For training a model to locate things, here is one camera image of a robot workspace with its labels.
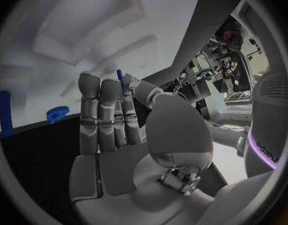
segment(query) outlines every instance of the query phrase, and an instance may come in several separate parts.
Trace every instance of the blue object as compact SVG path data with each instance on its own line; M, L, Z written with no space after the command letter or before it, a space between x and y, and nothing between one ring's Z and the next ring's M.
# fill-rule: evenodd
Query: blue object
M118 79L121 83L121 88L122 90L124 89L124 83L123 83L123 75L122 75L122 70L121 69L118 69L117 70L117 76L118 76Z
M10 92L0 92L0 127L2 135L7 138L14 135L10 113Z
M66 114L69 112L69 107L59 106L53 109L50 109L47 114L47 120L49 124L53 124L59 120L62 120Z

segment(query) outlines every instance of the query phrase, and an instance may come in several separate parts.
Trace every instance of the person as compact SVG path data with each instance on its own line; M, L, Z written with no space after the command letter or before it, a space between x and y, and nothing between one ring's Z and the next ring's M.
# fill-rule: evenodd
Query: person
M243 27L229 16L210 40L226 45L232 51L240 51L243 44Z

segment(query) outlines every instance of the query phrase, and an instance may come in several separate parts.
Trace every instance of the vent grille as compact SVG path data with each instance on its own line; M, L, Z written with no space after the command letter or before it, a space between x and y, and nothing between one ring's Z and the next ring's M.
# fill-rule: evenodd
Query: vent grille
M269 98L288 99L288 79L285 75L276 75L263 80L260 95Z

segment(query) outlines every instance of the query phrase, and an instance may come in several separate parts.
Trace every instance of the purple light strip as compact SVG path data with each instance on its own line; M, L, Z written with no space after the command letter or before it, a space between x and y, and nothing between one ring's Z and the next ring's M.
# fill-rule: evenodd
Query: purple light strip
M251 147L253 148L254 152L255 152L267 165L269 165L272 169L276 169L276 168L277 168L277 165L276 165L272 160L270 160L268 157L266 157L266 156L257 148L257 144L256 144L256 142L255 142L254 139L253 139L252 130L251 130L251 129L250 129L249 132L248 132L248 140L249 140L249 143L250 143Z

